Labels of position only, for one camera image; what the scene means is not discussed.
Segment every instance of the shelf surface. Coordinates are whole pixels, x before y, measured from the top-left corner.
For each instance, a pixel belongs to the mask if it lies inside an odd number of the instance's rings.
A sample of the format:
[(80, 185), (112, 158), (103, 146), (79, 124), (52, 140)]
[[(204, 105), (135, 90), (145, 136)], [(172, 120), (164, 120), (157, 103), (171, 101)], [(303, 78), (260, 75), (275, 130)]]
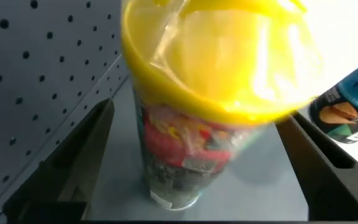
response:
[(276, 127), (270, 125), (184, 211), (159, 207), (142, 177), (134, 95), (126, 80), (88, 220), (307, 220), (308, 206)]

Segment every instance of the yellow lid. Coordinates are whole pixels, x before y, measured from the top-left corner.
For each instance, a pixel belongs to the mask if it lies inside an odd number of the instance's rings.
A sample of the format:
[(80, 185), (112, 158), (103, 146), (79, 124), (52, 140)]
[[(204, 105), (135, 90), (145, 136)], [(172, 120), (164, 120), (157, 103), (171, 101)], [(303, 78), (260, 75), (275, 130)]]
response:
[(321, 74), (290, 0), (130, 0), (122, 43), (134, 87), (217, 123), (261, 124), (305, 105)]

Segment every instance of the snack canister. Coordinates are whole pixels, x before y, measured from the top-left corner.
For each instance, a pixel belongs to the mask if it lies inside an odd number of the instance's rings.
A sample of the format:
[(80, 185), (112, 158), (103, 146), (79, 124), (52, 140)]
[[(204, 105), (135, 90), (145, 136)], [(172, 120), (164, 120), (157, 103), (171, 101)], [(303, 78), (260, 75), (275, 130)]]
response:
[(282, 2), (123, 1), (145, 178), (162, 207), (193, 205), (264, 124), (315, 95), (304, 9)]
[(358, 68), (310, 104), (312, 122), (332, 139), (358, 141)]

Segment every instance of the gray pegboard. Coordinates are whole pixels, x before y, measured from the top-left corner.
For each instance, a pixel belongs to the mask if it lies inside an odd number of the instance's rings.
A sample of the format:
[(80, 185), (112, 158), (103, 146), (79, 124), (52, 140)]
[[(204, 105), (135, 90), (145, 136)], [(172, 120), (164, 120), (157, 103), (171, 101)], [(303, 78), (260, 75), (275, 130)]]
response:
[(0, 209), (126, 79), (120, 9), (118, 0), (0, 0)]

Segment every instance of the container bottom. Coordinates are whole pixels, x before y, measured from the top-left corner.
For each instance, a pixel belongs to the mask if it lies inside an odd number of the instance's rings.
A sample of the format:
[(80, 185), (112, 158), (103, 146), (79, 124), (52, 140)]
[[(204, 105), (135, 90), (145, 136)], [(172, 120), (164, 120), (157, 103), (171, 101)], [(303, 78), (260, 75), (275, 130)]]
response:
[(193, 206), (197, 200), (199, 199), (199, 196), (195, 197), (194, 199), (190, 200), (187, 203), (184, 203), (182, 205), (173, 205), (172, 203), (160, 198), (157, 194), (155, 194), (154, 192), (150, 191), (150, 195), (152, 197), (152, 199), (161, 207), (170, 210), (170, 211), (182, 211), (186, 208), (190, 208), (191, 206)]

